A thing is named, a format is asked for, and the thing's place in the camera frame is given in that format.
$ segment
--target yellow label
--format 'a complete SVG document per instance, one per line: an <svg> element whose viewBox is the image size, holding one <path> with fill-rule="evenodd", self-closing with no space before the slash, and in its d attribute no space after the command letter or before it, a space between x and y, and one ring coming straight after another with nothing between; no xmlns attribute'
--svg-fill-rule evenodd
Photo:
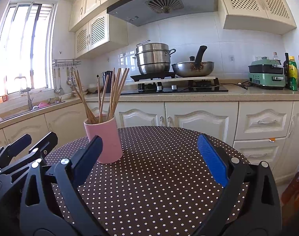
<svg viewBox="0 0 299 236"><path fill-rule="evenodd" d="M290 78L298 78L297 68L293 65L289 65L289 77Z"/></svg>

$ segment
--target gas stove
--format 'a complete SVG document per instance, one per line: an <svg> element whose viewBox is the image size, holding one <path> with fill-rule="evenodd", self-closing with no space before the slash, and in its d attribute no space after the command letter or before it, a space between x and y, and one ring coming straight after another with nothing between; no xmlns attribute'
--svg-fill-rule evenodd
<svg viewBox="0 0 299 236"><path fill-rule="evenodd" d="M137 95L137 94L162 94L162 93L198 93L198 92L228 92L226 88L219 84L218 78L215 77L199 77L195 78L175 78L170 81L185 80L188 82L187 87L178 87L172 85L171 88L163 87L162 82L165 80L155 80L149 83L141 82L137 84L137 90L126 90L121 95Z"/></svg>

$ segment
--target pink cup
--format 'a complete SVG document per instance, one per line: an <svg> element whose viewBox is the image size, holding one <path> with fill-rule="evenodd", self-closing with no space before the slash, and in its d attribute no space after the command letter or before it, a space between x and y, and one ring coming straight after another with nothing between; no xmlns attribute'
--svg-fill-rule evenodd
<svg viewBox="0 0 299 236"><path fill-rule="evenodd" d="M106 120L106 115L103 114L103 121ZM118 135L118 127L115 118L111 120L99 123L99 124L87 124L87 119L84 121L86 134L89 141L94 136L100 136L103 140L103 151L98 158L100 163L113 163L119 160L122 155L121 141Z"/></svg>

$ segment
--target chopsticks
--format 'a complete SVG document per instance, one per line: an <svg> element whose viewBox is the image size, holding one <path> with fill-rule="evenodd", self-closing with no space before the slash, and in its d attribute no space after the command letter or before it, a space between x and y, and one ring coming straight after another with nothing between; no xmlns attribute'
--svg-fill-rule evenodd
<svg viewBox="0 0 299 236"><path fill-rule="evenodd" d="M110 103L109 103L109 108L108 112L106 115L106 121L111 120L114 117L115 109L117 108L117 104L121 95L121 92L124 87L124 83L126 80L126 77L129 73L129 68L125 68L124 72L121 77L121 68L118 69L117 74L115 73L115 68L113 68L113 73L111 77L111 93L110 93ZM97 77L97 84L98 84L98 108L99 108L99 117L98 119L94 116L93 112L90 110L88 107L84 93L83 93L83 88L81 84L81 78L78 70L74 72L76 84L78 86L79 91L72 85L72 89L76 92L76 94L79 96L81 102L84 105L86 116L88 119L88 124L98 124L103 122L103 106L104 106L104 100L106 97L106 87L109 81L109 75L106 77L106 81L103 87L103 95L101 96L100 93L100 83L99 83L99 77Z"/></svg>

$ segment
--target green electric grill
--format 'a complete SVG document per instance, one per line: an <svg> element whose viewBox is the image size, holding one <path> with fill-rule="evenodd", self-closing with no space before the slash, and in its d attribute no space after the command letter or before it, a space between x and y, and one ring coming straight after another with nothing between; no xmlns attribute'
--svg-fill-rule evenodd
<svg viewBox="0 0 299 236"><path fill-rule="evenodd" d="M285 87L285 75L283 66L279 60L271 60L262 57L253 61L249 66L250 85L268 90L282 90Z"/></svg>

